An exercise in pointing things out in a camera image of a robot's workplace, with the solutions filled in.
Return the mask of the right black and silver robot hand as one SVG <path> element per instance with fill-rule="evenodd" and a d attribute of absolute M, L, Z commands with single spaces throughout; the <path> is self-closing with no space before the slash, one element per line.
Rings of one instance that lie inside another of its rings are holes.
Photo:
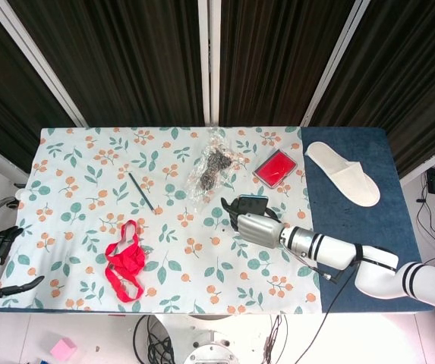
<path fill-rule="evenodd" d="M 285 225 L 267 207 L 266 196 L 240 195 L 231 203 L 222 197 L 220 202 L 229 214 L 232 228 L 243 240 L 270 249 L 279 245 Z"/>

